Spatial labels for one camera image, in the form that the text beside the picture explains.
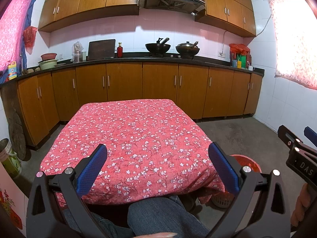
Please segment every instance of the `blue denim pants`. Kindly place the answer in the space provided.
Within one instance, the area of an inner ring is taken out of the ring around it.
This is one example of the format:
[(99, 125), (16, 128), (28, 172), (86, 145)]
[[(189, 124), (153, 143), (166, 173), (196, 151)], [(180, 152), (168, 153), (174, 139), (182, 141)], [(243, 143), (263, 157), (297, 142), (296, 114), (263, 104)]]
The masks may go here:
[[(68, 209), (63, 211), (68, 225), (80, 232)], [(150, 198), (129, 206), (130, 228), (114, 225), (111, 221), (92, 213), (110, 238), (131, 238), (145, 234), (172, 232), (175, 238), (204, 238), (209, 230), (196, 217), (188, 213), (178, 196)]]

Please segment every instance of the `black countertop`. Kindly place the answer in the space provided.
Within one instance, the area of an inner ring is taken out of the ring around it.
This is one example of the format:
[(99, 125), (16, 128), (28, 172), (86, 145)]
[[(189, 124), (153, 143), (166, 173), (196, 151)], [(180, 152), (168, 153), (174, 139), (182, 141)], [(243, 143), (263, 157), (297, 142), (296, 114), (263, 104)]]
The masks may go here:
[[(131, 53), (123, 53), (122, 58), (110, 58), (110, 59), (102, 59), (102, 60), (92, 60), (92, 61), (83, 61), (83, 62), (78, 62), (78, 63), (72, 63), (70, 60), (65, 60), (58, 62), (57, 66), (54, 68), (46, 69), (46, 70), (41, 70), (37, 72), (32, 72), (29, 74), (21, 75), (13, 80), (21, 80), (24, 78), (29, 78), (35, 75), (39, 75), (42, 73), (46, 72), (52, 72), (52, 71), (58, 71), (62, 69), (67, 69), (71, 67), (78, 67), (78, 66), (87, 66), (87, 65), (93, 65), (93, 64), (105, 64), (105, 63), (123, 63), (123, 62), (157, 62), (157, 63), (179, 63), (179, 64), (188, 64), (188, 65), (196, 65), (196, 66), (205, 66), (205, 67), (216, 67), (216, 68), (223, 68), (223, 69), (229, 69), (229, 70), (234, 70), (234, 71), (240, 71), (240, 72), (245, 72), (245, 73), (254, 73), (258, 74), (260, 76), (264, 76), (264, 69), (260, 68), (255, 68), (254, 71), (249, 71), (245, 69), (238, 69), (238, 68), (233, 68), (229, 66), (229, 62), (222, 61), (222, 60), (217, 60), (217, 59), (212, 59), (212, 58), (207, 58), (207, 57), (201, 57), (201, 56), (194, 56), (194, 59), (182, 59), (177, 57), (178, 54), (170, 54), (166, 53), (165, 57), (149, 57), (149, 53), (147, 52), (131, 52)], [(5, 85), (6, 83), (9, 83), (11, 81), (5, 82), (1, 84), (0, 86)]]

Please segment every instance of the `blue gripper pad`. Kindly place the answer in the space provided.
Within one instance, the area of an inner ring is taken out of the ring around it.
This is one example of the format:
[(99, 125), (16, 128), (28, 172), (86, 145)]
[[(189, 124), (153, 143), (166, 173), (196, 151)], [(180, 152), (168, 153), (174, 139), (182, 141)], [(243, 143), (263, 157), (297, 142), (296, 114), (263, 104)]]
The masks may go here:
[(304, 135), (317, 147), (317, 133), (314, 132), (310, 127), (304, 129)]
[(94, 152), (91, 154), (90, 159), (86, 167), (82, 170), (80, 175), (77, 177), (77, 189), (76, 192), (79, 197), (88, 194), (90, 188), (94, 184), (101, 168), (107, 160), (107, 148), (105, 145), (100, 144)]
[(226, 190), (234, 195), (240, 191), (239, 179), (220, 149), (211, 143), (208, 147), (208, 156), (216, 168)]

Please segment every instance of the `wall outlet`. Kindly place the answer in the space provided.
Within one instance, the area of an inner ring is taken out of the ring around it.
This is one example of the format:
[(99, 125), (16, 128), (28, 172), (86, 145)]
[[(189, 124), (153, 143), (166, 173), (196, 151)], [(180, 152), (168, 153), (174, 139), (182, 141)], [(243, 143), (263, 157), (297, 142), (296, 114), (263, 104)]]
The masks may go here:
[(226, 58), (226, 54), (222, 52), (218, 52), (218, 57)]

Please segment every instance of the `black wok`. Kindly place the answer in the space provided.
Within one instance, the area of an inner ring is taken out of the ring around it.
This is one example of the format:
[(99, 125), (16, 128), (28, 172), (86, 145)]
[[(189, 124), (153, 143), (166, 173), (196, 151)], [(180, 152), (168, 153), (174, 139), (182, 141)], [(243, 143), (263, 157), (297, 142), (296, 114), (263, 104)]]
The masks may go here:
[(189, 41), (186, 43), (179, 44), (176, 47), (177, 52), (180, 53), (180, 55), (188, 55), (188, 56), (194, 56), (197, 55), (199, 52), (199, 48), (196, 46), (198, 44), (198, 41), (191, 44)]
[(146, 44), (145, 47), (146, 49), (152, 53), (152, 54), (163, 54), (166, 53), (170, 48), (171, 45), (166, 44), (167, 41), (169, 41), (170, 39), (167, 37), (164, 39), (164, 41), (162, 43), (160, 43), (160, 41), (163, 38), (159, 38), (156, 43), (150, 43), (150, 44)]

